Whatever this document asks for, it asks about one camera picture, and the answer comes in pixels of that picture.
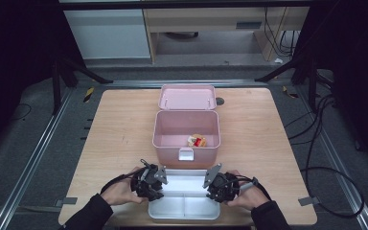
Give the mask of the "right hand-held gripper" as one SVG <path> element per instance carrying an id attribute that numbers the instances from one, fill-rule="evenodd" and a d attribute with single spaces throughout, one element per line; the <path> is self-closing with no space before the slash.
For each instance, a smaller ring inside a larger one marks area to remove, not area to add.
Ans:
<path id="1" fill-rule="evenodd" d="M 207 170 L 203 183 L 203 188 L 208 192 L 206 196 L 218 203 L 234 200 L 240 193 L 238 178 L 230 172 L 222 173 L 221 167 L 217 164 Z"/>

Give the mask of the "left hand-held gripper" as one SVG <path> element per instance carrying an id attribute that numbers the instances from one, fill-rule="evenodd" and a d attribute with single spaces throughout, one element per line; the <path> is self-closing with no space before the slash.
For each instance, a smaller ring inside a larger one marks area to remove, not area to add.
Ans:
<path id="1" fill-rule="evenodd" d="M 130 188 L 139 197 L 145 197 L 148 201 L 162 198 L 162 189 L 168 184 L 166 169 L 159 168 L 141 159 L 144 167 L 136 171 L 131 177 Z"/>

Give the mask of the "white divided tray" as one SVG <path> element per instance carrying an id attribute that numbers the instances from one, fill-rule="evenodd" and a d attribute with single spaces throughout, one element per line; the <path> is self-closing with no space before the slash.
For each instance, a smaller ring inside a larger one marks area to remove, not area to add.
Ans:
<path id="1" fill-rule="evenodd" d="M 220 204 L 206 195 L 203 188 L 205 170 L 166 169 L 168 184 L 164 195 L 149 203 L 153 219 L 213 220 L 220 215 Z"/>

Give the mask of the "small colourful items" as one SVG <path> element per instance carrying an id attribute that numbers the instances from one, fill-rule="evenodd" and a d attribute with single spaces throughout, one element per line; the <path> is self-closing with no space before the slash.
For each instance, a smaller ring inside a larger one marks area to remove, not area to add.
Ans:
<path id="1" fill-rule="evenodd" d="M 201 134 L 193 134 L 188 137 L 188 146 L 189 147 L 200 147 L 203 148 L 206 146 L 206 138 Z"/>

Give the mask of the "pink storage box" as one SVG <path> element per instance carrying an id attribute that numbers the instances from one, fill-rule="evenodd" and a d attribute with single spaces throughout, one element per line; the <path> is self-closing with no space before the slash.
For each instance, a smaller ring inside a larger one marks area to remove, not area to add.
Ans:
<path id="1" fill-rule="evenodd" d="M 173 169 L 206 169 L 220 146 L 215 87 L 199 84 L 165 84 L 161 88 L 152 143 L 161 165 Z M 201 134 L 206 146 L 189 147 L 188 137 Z"/>

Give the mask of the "person's right hand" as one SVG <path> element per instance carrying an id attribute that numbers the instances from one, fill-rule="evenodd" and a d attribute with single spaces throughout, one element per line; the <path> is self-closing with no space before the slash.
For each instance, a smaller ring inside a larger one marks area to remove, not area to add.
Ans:
<path id="1" fill-rule="evenodd" d="M 241 181 L 240 188 L 239 194 L 233 200 L 227 201 L 226 205 L 230 207 L 242 207 L 248 211 L 252 211 L 254 208 L 269 202 L 269 198 L 264 192 L 251 182 Z"/>

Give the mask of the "person's left hand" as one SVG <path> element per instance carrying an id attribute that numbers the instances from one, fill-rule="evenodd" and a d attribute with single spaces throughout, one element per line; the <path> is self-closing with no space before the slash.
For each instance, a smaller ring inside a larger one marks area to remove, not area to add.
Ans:
<path id="1" fill-rule="evenodd" d="M 147 201 L 145 197 L 139 197 L 131 191 L 130 182 L 130 178 L 120 180 L 101 193 L 101 197 L 110 206 L 123 205 L 130 202 L 141 204 Z"/>

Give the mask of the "yellow black tape strip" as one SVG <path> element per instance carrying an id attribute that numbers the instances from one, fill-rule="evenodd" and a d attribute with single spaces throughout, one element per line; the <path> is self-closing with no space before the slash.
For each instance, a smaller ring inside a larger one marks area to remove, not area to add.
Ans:
<path id="1" fill-rule="evenodd" d="M 90 100 L 90 98 L 91 98 L 91 96 L 92 96 L 92 94 L 93 94 L 94 90 L 95 90 L 95 88 L 94 88 L 94 87 L 89 87 L 89 88 L 87 89 L 87 91 L 86 91 L 86 93 L 85 93 L 85 96 L 84 96 L 84 98 L 83 98 L 83 102 L 84 102 L 84 103 L 89 102 L 89 100 Z"/>

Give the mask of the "black tripod stand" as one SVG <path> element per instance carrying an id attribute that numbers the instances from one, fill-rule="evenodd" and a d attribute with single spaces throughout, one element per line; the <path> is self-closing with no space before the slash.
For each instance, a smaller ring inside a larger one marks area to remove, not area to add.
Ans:
<path id="1" fill-rule="evenodd" d="M 67 87 L 75 87 L 78 83 L 77 77 L 74 75 L 75 71 L 83 73 L 88 78 L 100 84 L 112 83 L 112 80 L 107 80 L 98 76 L 94 72 L 88 70 L 86 67 L 76 63 L 70 58 L 67 57 L 56 58 L 52 65 L 54 115 L 58 114 L 61 108 L 60 80 L 63 80 Z"/>
<path id="2" fill-rule="evenodd" d="M 291 78 L 293 84 L 301 84 L 305 78 L 309 79 L 308 103 L 310 109 L 316 113 L 316 82 L 317 82 L 317 68 L 316 61 L 313 57 L 294 57 L 288 63 L 275 69 L 269 74 L 256 79 L 257 82 L 268 82 L 286 72 L 286 70 L 294 68 L 294 74 Z"/>

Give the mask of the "white cabinet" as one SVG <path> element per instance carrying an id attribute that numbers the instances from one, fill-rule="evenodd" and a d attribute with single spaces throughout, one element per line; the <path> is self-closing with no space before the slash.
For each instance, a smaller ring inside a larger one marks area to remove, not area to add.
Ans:
<path id="1" fill-rule="evenodd" d="M 66 11 L 84 59 L 149 58 L 141 10 Z"/>

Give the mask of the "wooden desk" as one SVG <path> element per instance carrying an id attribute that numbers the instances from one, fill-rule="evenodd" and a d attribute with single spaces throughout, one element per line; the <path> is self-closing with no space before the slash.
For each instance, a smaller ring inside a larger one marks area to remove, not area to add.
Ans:
<path id="1" fill-rule="evenodd" d="M 301 31 L 309 7 L 264 7 L 223 9 L 143 10 L 148 32 L 150 56 L 155 55 L 158 33 L 204 31 L 253 31 L 264 60 L 275 55 L 275 43 L 280 43 L 283 31 Z"/>

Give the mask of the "grey metal bracket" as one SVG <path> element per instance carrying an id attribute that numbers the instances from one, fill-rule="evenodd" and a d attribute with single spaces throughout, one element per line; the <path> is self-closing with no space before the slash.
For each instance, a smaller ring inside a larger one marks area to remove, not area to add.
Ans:
<path id="1" fill-rule="evenodd" d="M 57 199 L 55 202 L 55 207 L 61 208 L 63 205 L 75 205 L 77 203 L 76 197 L 64 197 L 62 199 Z"/>
<path id="2" fill-rule="evenodd" d="M 320 203 L 320 200 L 316 196 L 307 196 L 298 199 L 301 206 L 316 205 Z"/>

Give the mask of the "aluminium floor rail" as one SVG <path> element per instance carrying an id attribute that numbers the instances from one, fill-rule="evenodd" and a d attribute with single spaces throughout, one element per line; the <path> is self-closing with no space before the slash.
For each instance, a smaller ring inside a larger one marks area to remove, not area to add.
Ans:
<path id="1" fill-rule="evenodd" d="M 0 230 L 6 230 L 11 222 L 16 209 L 35 174 L 35 171 L 38 168 L 41 158 L 44 155 L 47 146 L 50 144 L 59 121 L 61 120 L 74 91 L 74 88 L 65 89 L 64 94 L 60 97 L 60 106 L 58 111 L 50 117 L 50 120 L 39 137 L 34 151 L 32 152 L 22 174 L 18 177 L 18 180 L 11 190 L 11 194 L 7 198 L 6 202 L 0 208 Z"/>
<path id="2" fill-rule="evenodd" d="M 297 86 L 296 91 L 299 94 L 299 97 L 302 100 L 303 105 L 308 111 L 310 118 L 312 119 L 313 125 L 315 126 L 315 132 L 310 140 L 310 147 L 305 167 L 301 170 L 301 172 L 305 174 L 307 189 L 309 190 L 309 192 L 311 192 L 311 188 L 309 185 L 309 172 L 321 171 L 334 174 L 338 182 L 338 185 L 340 186 L 342 192 L 344 193 L 352 209 L 352 214 L 338 213 L 337 211 L 331 210 L 322 203 L 317 204 L 317 206 L 335 217 L 341 219 L 355 219 L 358 222 L 361 230 L 368 230 L 368 206 L 365 202 L 364 194 L 358 187 L 358 185 L 355 183 L 355 181 L 351 178 L 350 173 L 343 164 L 334 145 L 332 144 L 327 131 L 322 126 L 323 124 L 322 115 L 324 109 L 327 107 L 329 98 L 327 96 L 321 98 L 320 102 L 316 103 L 317 112 L 314 113 L 310 109 L 308 103 L 308 91 L 304 89 L 302 86 Z M 318 141 L 321 144 L 322 148 L 324 149 L 325 155 L 328 157 L 328 160 L 330 162 L 329 167 L 310 165 L 312 149 L 316 141 Z"/>
<path id="3" fill-rule="evenodd" d="M 213 85 L 217 88 L 264 87 L 266 82 L 255 80 L 114 80 L 107 83 L 107 87 L 128 89 L 161 88 L 165 84 L 199 84 Z"/>

